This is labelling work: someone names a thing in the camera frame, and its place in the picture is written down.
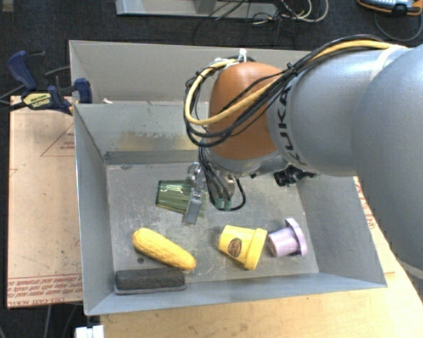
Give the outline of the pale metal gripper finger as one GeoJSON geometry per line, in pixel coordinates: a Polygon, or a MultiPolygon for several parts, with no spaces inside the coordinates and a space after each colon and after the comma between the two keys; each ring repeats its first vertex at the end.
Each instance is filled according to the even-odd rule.
{"type": "Polygon", "coordinates": [[[192,190],[190,198],[186,207],[186,211],[183,214],[182,224],[185,226],[195,225],[199,218],[200,211],[202,208],[202,194],[192,190]]]}

